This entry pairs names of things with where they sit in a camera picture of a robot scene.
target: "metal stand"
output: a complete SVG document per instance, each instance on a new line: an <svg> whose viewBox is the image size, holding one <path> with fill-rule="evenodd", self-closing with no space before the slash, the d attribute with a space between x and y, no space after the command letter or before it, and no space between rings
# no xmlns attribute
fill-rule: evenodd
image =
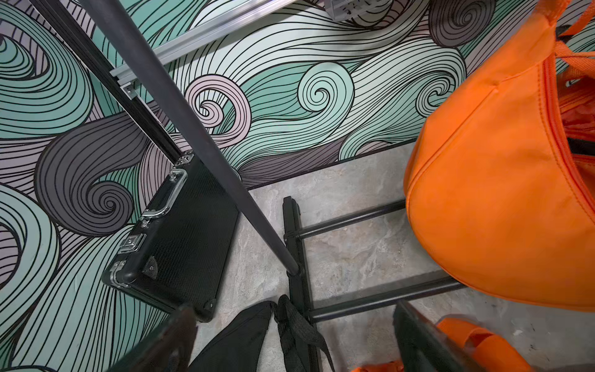
<svg viewBox="0 0 595 372"><path fill-rule="evenodd" d="M399 200L386 205L381 205L379 207L337 217L316 225L302 227L298 203L291 196L283 199L285 243L287 244L289 251L303 268L303 275L289 276L289 298L295 307L302 313L302 315L310 321L310 323L314 324L319 321L340 318L347 315L395 305L402 300L423 298L465 287L465 285L459 283L453 277L447 276L445 274L442 278L416 283L414 285L389 290L363 298L339 302L338 304L321 307L318 309L314 308L310 292L308 263L306 262L303 240L307 237L329 232L331 230L369 220L370 218L378 217L383 214L402 210L404 208L405 200ZM300 351L300 358L302 361L309 361L310 372L320 371L318 366L319 358L316 349L298 342L299 340L296 340L296 346Z"/></svg>
<svg viewBox="0 0 595 372"><path fill-rule="evenodd" d="M300 268L119 0L82 6L291 275Z"/></svg>
<svg viewBox="0 0 595 372"><path fill-rule="evenodd" d="M80 2L124 58L141 84L151 93L161 109L186 138L196 155L231 196L238 209L244 213L273 253L287 268L290 299L311 323L357 314L394 305L401 300L422 298L464 287L455 279L446 276L315 309L312 305L303 240L369 218L402 210L405 208L405 201L396 201L302 228L298 203L288 196L283 199L284 239L287 245L285 246L119 0L81 0ZM318 372L320 368L317 350L299 340L296 340L296 347L299 358L304 365L308 366L309 372Z"/></svg>

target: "chrome handle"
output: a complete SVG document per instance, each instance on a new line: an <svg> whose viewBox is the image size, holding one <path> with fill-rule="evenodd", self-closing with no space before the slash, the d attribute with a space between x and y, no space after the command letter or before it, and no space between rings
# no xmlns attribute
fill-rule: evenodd
<svg viewBox="0 0 595 372"><path fill-rule="evenodd" d="M149 224L149 221L163 217L170 211L171 206L174 205L174 202L176 201L178 194L180 193L182 187L188 179L188 173L186 173L186 171L181 168L174 168L171 170L169 178L171 182L176 183L176 185L173 187L171 191L170 197L167 198L165 205L160 210L146 210L143 212L143 214L140 216L141 227L146 227Z"/></svg>

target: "painted wall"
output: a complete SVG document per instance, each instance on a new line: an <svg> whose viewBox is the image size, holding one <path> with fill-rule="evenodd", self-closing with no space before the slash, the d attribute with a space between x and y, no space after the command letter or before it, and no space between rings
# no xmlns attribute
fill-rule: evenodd
<svg viewBox="0 0 595 372"><path fill-rule="evenodd" d="M235 2L124 3L157 46ZM78 4L62 3L121 64ZM167 69L257 186L414 139L534 4L397 0L335 23L300 0ZM0 19L0 368L102 371L164 318L99 274L171 164L26 0L1 0ZM570 46L594 50L595 23Z"/></svg>
<svg viewBox="0 0 595 372"><path fill-rule="evenodd" d="M97 87L0 2L0 369L102 371L165 317L99 282L170 163Z"/></svg>
<svg viewBox="0 0 595 372"><path fill-rule="evenodd" d="M242 1L123 4L156 47ZM336 23L322 6L299 0L166 68L244 184L257 187L414 140L535 3L385 0ZM588 3L575 1L564 20ZM123 63L100 30L83 28L115 66Z"/></svg>

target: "marble floor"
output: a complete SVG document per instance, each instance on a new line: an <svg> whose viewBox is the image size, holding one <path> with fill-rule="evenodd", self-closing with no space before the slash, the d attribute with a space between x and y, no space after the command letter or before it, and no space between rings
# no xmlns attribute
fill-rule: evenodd
<svg viewBox="0 0 595 372"><path fill-rule="evenodd" d="M304 226L403 197L403 172L413 145L380 152L251 191L258 205L283 234L281 204L292 196L300 205ZM315 306L355 296L438 266L417 242L404 211L398 211L305 240ZM193 356L242 309L288 293L283 266L241 218L217 314L200 324ZM412 302L426 317L464 314L505 337L533 366L559 370L595 364L595 314L517 304L461 289ZM337 372L399 357L392 329L393 307L318 323ZM271 321L259 372L284 371L277 327ZM330 371L322 357L324 371ZM564 371L595 370L574 367Z"/></svg>

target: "black hard case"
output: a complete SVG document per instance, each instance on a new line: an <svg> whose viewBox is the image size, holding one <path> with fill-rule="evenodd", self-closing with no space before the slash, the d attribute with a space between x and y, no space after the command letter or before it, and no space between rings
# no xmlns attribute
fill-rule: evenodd
<svg viewBox="0 0 595 372"><path fill-rule="evenodd" d="M162 217L148 223L142 217L136 223L129 237L142 237L137 250L124 253L133 249L125 239L101 279L166 312L190 303L197 319L208 322L214 315L239 213L198 157L187 152L173 168L177 177L170 173L143 216L167 205L184 171L187 179L171 208Z"/></svg>

